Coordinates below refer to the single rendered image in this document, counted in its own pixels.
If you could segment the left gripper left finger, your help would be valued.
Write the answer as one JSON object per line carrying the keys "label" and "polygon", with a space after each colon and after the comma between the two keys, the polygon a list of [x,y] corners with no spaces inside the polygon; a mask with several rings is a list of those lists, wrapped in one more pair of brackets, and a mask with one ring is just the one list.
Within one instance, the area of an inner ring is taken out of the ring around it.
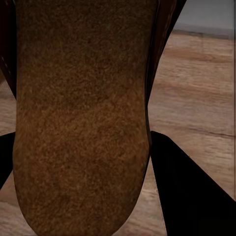
{"label": "left gripper left finger", "polygon": [[15,132],[0,136],[0,189],[13,170],[12,153]]}

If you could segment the sandal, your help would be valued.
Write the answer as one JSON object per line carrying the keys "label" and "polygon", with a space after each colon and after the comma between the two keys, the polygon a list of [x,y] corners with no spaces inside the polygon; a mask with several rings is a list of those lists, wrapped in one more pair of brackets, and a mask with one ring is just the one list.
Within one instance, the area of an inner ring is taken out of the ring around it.
{"label": "sandal", "polygon": [[111,236],[132,213],[154,78],[186,1],[0,0],[14,185],[38,236]]}

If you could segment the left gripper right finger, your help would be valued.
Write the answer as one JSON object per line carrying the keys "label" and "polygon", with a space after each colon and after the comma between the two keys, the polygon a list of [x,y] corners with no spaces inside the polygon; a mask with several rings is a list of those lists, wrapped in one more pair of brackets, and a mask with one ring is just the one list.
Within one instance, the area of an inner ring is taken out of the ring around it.
{"label": "left gripper right finger", "polygon": [[168,136],[150,131],[168,236],[236,236],[236,202]]}

